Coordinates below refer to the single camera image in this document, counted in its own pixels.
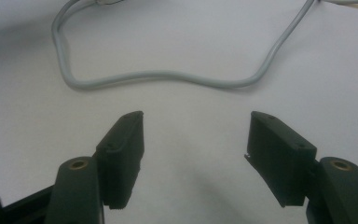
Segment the white surface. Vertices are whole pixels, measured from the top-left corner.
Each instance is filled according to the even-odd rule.
[[[307,223],[281,209],[243,158],[250,113],[270,113],[358,164],[358,9],[316,3],[255,86],[221,91],[147,80],[98,91],[62,81],[50,24],[65,1],[0,1],[0,197],[54,183],[116,120],[145,112],[145,156],[131,201],[106,223]],[[64,27],[79,78],[171,69],[251,75],[303,1],[128,0],[77,12]]]

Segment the cable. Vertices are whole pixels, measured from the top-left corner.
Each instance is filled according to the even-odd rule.
[[[131,73],[120,74],[111,77],[103,77],[103,78],[84,81],[84,80],[77,80],[72,75],[68,67],[68,63],[66,62],[65,50],[62,44],[61,33],[60,33],[62,23],[65,19],[67,19],[64,17],[65,13],[72,5],[74,5],[78,1],[79,0],[70,0],[68,3],[66,3],[62,7],[60,12],[57,14],[56,18],[54,19],[54,22],[51,25],[52,38],[57,50],[58,62],[61,69],[62,77],[68,86],[78,89],[96,89],[106,85],[110,85],[122,81],[138,79],[138,78],[171,78],[171,79],[192,82],[202,86],[221,88],[221,89],[241,88],[241,87],[246,87],[255,84],[258,80],[260,80],[262,76],[266,74],[279,48],[287,39],[287,37],[289,37],[289,35],[296,29],[297,25],[307,14],[308,10],[312,6],[312,3],[314,2],[314,0],[306,1],[305,5],[301,8],[301,10],[298,12],[298,14],[293,19],[293,21],[289,24],[289,26],[286,28],[283,34],[278,38],[278,40],[272,46],[266,59],[261,64],[257,72],[251,77],[247,77],[246,79],[220,80],[220,79],[213,79],[207,77],[199,77],[182,72],[158,70],[158,71],[131,72]]]
[[[358,4],[358,0],[322,0],[324,2],[334,3],[338,5],[352,5]]]

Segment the gray cable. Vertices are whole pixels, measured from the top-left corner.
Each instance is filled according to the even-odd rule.
[[[314,0],[307,0],[305,5],[301,8],[297,16],[293,19],[290,25],[286,28],[283,34],[275,42],[275,44],[270,49],[266,59],[261,64],[257,72],[251,77],[240,80],[219,80],[207,77],[199,77],[191,75],[188,73],[175,72],[175,71],[142,71],[142,72],[131,72],[126,74],[115,75],[111,77],[97,78],[93,80],[77,80],[71,73],[68,63],[66,62],[65,50],[61,41],[61,25],[65,20],[65,13],[68,9],[74,5],[79,0],[70,0],[66,3],[63,8],[60,10],[54,22],[51,25],[51,32],[54,44],[57,50],[58,62],[62,72],[62,77],[65,80],[66,84],[73,88],[78,89],[95,89],[100,88],[109,84],[114,84],[122,81],[128,81],[138,78],[172,78],[177,80],[183,80],[187,82],[196,83],[202,86],[222,88],[222,89],[233,89],[246,87],[252,84],[255,84],[262,76],[264,76],[269,69],[269,66],[272,63],[273,58],[278,52],[281,45],[289,37],[289,35],[295,30],[296,26],[301,22],[304,16],[307,14],[308,10],[312,6]]]
[[[358,4],[358,0],[322,0],[324,2],[334,3],[337,5],[352,5]]]

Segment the white table surface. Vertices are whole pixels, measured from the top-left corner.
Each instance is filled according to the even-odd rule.
[[[244,159],[250,114],[274,115],[358,164],[358,9],[315,3],[256,85],[223,91],[171,80],[76,91],[62,80],[50,25],[65,1],[0,1],[0,197],[54,183],[117,119],[145,112],[145,155],[128,207],[106,223],[307,223],[280,208]],[[250,76],[304,1],[127,0],[64,26],[80,79],[170,69]]]

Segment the black mount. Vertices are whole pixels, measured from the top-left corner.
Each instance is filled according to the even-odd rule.
[[[316,147],[281,120],[252,113],[250,162],[282,207],[302,206],[309,224],[358,224],[358,166],[339,158],[315,160]]]
[[[54,186],[9,206],[0,224],[103,224],[103,204],[124,208],[144,155],[143,113],[121,117],[92,157],[60,166]],[[358,224],[358,166],[315,160],[316,147],[279,119],[252,113],[247,155],[282,207],[309,198],[309,224]]]
[[[124,208],[144,155],[143,112],[121,117],[92,157],[63,163],[54,186],[7,207],[0,224],[102,224],[103,204]]]

